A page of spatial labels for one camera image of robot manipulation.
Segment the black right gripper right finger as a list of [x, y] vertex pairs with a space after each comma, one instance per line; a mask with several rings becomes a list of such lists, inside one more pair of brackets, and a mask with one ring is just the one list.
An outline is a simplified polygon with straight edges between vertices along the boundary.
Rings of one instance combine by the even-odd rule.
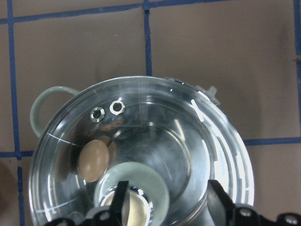
[[233, 202], [217, 180], [207, 182], [207, 206], [215, 226], [229, 226]]

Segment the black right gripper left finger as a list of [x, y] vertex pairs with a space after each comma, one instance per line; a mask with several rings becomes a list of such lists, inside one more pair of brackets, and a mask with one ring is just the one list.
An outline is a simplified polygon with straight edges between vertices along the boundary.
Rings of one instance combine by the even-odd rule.
[[129, 181], [119, 181], [110, 210], [120, 226], [127, 226], [129, 218]]

